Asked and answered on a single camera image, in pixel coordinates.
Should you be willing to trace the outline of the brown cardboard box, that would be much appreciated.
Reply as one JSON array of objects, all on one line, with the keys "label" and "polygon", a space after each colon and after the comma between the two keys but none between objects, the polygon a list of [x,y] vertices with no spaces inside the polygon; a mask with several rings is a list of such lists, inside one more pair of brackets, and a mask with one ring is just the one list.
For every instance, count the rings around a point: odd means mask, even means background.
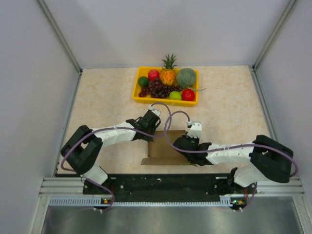
[{"label": "brown cardboard box", "polygon": [[162,136],[147,143],[147,156],[142,159],[141,165],[189,166],[191,163],[169,145],[165,136]]}]

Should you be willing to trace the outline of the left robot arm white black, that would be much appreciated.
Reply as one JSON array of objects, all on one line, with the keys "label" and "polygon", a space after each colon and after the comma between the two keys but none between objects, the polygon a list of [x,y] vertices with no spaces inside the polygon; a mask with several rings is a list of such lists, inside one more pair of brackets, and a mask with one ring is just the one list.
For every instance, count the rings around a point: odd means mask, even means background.
[{"label": "left robot arm white black", "polygon": [[60,154],[77,175],[103,185],[110,177],[96,165],[100,150],[120,142],[153,141],[156,128],[161,123],[160,115],[161,111],[152,108],[142,117],[128,119],[105,129],[91,129],[82,125],[66,142]]}]

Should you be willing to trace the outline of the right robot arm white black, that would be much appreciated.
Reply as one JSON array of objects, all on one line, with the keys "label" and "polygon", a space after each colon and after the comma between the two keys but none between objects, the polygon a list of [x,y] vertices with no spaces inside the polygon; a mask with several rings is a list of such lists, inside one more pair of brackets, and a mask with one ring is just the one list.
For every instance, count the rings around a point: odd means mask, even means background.
[{"label": "right robot arm white black", "polygon": [[239,145],[200,143],[197,137],[183,135],[175,140],[173,148],[191,164],[245,164],[231,169],[228,178],[228,183],[243,188],[268,180],[288,183],[291,178],[293,151],[264,135],[257,135],[251,143]]}]

